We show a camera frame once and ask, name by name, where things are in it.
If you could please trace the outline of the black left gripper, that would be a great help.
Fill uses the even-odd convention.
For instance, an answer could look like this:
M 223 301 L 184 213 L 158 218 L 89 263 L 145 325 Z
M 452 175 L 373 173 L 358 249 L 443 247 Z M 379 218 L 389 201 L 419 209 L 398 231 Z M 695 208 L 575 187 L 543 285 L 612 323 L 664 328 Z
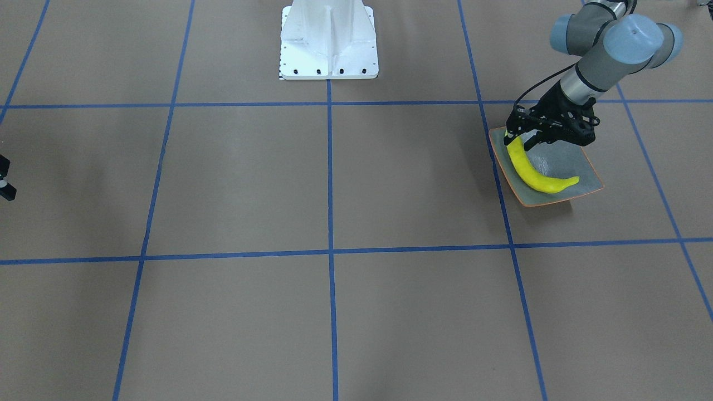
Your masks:
M 565 95 L 561 84 L 552 86 L 535 106 L 527 109 L 520 102 L 536 86 L 529 88 L 516 99 L 507 117 L 504 145 L 510 145 L 524 135 L 524 150 L 530 151 L 539 144 L 554 144 L 563 140 L 568 144 L 587 146 L 596 140 L 595 127 L 600 120 L 593 106 L 594 97 L 578 105 Z

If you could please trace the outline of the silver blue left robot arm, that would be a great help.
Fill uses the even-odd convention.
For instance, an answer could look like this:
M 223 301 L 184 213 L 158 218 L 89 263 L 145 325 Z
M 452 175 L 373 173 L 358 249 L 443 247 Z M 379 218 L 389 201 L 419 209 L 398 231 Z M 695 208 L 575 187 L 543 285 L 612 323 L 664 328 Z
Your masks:
M 591 144 L 599 125 L 593 111 L 598 99 L 624 77 L 656 69 L 678 56 L 684 44 L 682 31 L 634 13 L 634 8 L 634 1 L 590 1 L 555 21 L 551 47 L 578 56 L 578 61 L 553 74 L 555 84 L 535 106 L 514 103 L 504 144 L 524 134 L 529 135 L 525 150 L 558 140 Z

